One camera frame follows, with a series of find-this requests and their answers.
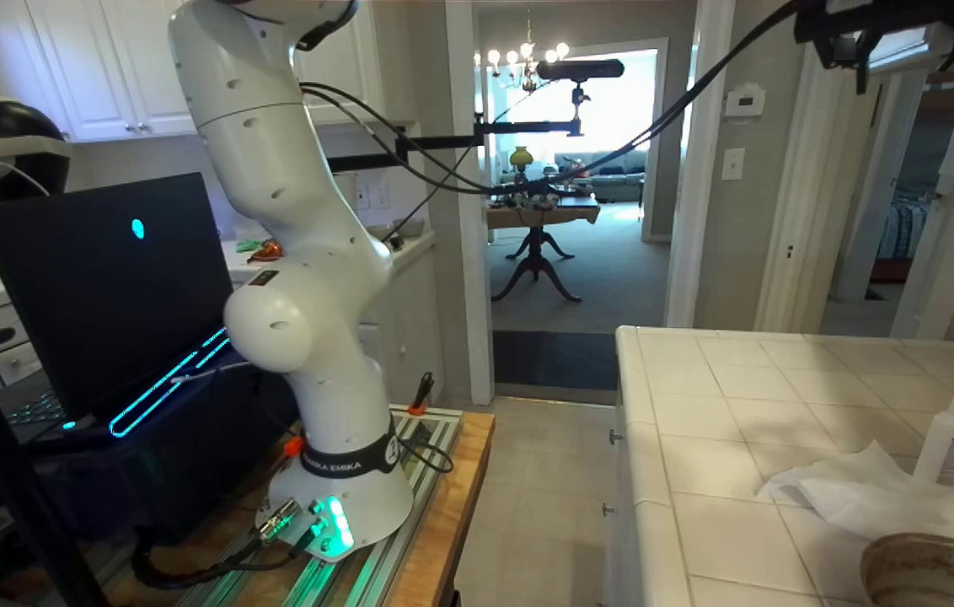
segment light switch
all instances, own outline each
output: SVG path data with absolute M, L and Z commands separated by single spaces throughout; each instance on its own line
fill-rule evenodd
M 722 184 L 734 184 L 745 177 L 745 150 L 722 152 Z

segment tiled countertop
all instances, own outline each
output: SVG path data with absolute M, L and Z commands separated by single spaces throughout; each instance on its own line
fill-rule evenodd
M 913 466 L 951 341 L 620 326 L 643 604 L 863 604 L 863 541 L 760 486 L 881 443 Z

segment tile floor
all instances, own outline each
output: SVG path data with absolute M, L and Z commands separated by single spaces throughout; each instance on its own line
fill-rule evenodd
M 489 471 L 460 564 L 467 607 L 605 600 L 611 405 L 498 397 Z

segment white cabinet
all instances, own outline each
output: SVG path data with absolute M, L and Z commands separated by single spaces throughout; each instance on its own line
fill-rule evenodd
M 0 95 L 52 115 L 72 141 L 193 135 L 168 51 L 186 0 L 0 0 Z M 308 80 L 352 92 L 412 123 L 412 7 L 362 5 L 357 18 L 296 57 Z M 317 125 L 349 123 L 308 98 Z
M 0 95 L 41 108 L 65 135 L 72 135 L 65 102 L 56 92 L 56 78 L 24 0 L 0 0 Z
M 614 421 L 606 443 L 614 449 L 614 493 L 605 504 L 605 593 L 606 604 L 639 604 L 639 507 L 631 493 L 631 447 L 625 443 L 620 420 Z
M 188 135 L 165 30 L 174 7 L 0 0 L 0 95 L 36 106 L 72 141 Z

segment wooden desk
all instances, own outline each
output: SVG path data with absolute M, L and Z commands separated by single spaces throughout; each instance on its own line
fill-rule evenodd
M 540 281 L 540 274 L 550 277 L 550 284 L 556 286 L 556 295 L 565 295 L 566 299 L 581 303 L 581 296 L 575 296 L 565 281 L 556 277 L 556 270 L 550 268 L 550 259 L 543 258 L 543 244 L 550 244 L 565 259 L 575 259 L 575 252 L 566 252 L 550 233 L 550 224 L 575 224 L 575 219 L 588 219 L 597 224 L 599 219 L 599 202 L 588 198 L 560 198 L 556 206 L 489 206 L 486 211 L 486 228 L 489 231 L 503 231 L 503 228 L 525 228 L 529 233 L 522 237 L 521 251 L 508 258 L 522 258 L 521 268 L 513 270 L 508 284 L 495 295 L 495 299 L 503 299 L 522 274 L 532 274 L 532 281 Z
M 453 604 L 453 576 L 469 537 L 477 495 L 486 475 L 489 461 L 489 440 L 492 440 L 492 414 L 467 411 L 462 429 L 453 447 L 457 468 L 448 475 L 435 480 L 431 504 L 426 507 L 416 537 L 393 576 L 387 600 L 399 607 L 438 607 Z M 225 513 L 215 515 L 215 524 L 205 524 L 198 537 L 193 537 L 181 546 L 154 551 L 152 561 L 162 571 L 195 571 L 205 564 L 215 564 L 225 556 L 234 545 L 253 528 L 253 513 L 263 504 L 268 486 L 253 484 L 243 489 Z M 281 568 L 281 571 L 261 571 L 247 576 L 241 593 L 230 604 L 284 604 L 295 582 L 300 576 L 300 564 Z M 181 600 L 177 592 L 152 592 L 134 582 L 131 571 L 123 571 L 111 583 L 104 583 L 108 600 L 115 607 L 174 607 Z

